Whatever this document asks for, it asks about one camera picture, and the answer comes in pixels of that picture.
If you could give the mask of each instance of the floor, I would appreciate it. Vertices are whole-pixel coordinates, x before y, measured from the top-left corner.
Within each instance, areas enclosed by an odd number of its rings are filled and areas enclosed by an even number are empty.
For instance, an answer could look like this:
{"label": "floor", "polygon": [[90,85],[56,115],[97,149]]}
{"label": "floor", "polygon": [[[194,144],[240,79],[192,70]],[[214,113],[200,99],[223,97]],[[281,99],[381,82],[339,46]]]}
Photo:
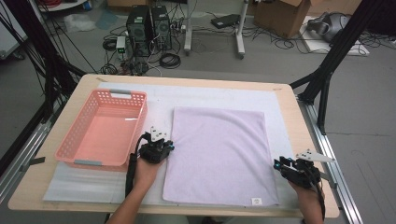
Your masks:
{"label": "floor", "polygon": [[[57,20],[70,13],[85,13],[100,25],[89,32],[69,34],[79,50],[98,70],[104,64],[103,36],[122,26],[126,17],[101,8],[84,12],[75,8],[57,14]],[[210,27],[208,17],[195,24]],[[247,18],[247,27],[251,27]],[[78,52],[61,35],[72,64],[93,72]],[[236,55],[233,36],[210,32],[193,33],[192,52],[187,57],[179,53],[181,66],[175,70],[151,69],[151,77],[183,77],[201,79],[240,80],[253,82],[291,83],[315,71],[324,54],[302,54],[296,47],[280,49],[283,43],[272,42],[269,35],[244,38],[246,56]],[[300,50],[304,44],[300,41]],[[366,47],[368,57],[347,56],[335,71],[329,95],[326,131],[364,223],[394,223],[396,219],[396,175],[392,172],[396,160],[396,65],[395,49]],[[200,76],[194,71],[201,71]],[[295,90],[300,93],[303,88]],[[43,102],[42,90],[29,60],[0,61],[0,156],[18,136]],[[0,204],[1,223],[103,223],[105,214],[38,213],[10,211],[9,195]],[[201,217],[189,217],[192,224]],[[233,223],[299,223],[288,218],[245,218]],[[326,223],[346,223],[343,215]]]}

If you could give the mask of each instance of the lavender towel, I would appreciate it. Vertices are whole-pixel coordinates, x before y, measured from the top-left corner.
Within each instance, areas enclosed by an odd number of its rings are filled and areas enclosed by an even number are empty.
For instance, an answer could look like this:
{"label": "lavender towel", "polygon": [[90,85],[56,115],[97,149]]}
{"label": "lavender towel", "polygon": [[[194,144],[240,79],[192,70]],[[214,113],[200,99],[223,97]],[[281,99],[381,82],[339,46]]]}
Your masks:
{"label": "lavender towel", "polygon": [[278,204],[262,112],[176,107],[163,198],[174,203]]}

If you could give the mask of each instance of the pink plastic basket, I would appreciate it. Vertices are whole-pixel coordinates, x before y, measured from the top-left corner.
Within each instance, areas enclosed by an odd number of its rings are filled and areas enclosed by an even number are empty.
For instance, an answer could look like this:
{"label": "pink plastic basket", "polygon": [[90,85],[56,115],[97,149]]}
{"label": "pink plastic basket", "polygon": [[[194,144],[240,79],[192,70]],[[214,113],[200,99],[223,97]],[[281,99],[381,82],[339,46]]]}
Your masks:
{"label": "pink plastic basket", "polygon": [[126,171],[148,112],[146,98],[140,91],[92,91],[56,151],[56,160],[77,168]]}

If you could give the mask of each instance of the towel label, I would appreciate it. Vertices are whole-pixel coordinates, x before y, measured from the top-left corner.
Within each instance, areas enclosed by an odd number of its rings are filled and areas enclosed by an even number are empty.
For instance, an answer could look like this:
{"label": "towel label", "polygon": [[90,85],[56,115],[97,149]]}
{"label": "towel label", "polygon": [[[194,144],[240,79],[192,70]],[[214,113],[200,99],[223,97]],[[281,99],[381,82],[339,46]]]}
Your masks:
{"label": "towel label", "polygon": [[262,198],[251,198],[251,205],[262,205]]}

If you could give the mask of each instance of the human arm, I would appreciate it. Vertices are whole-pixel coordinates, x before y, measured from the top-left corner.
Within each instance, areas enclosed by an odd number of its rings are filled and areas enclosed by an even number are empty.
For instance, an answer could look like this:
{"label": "human arm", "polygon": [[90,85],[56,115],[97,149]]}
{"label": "human arm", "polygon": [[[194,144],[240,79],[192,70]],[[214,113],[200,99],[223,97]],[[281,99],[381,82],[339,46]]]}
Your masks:
{"label": "human arm", "polygon": [[291,182],[289,184],[297,192],[300,211],[306,224],[322,224],[322,211],[318,194],[312,189],[304,189]]}
{"label": "human arm", "polygon": [[134,188],[106,224],[134,223],[137,210],[146,193],[149,191],[149,188],[154,183],[161,164],[162,162],[159,164],[151,164],[143,159],[137,159]]}

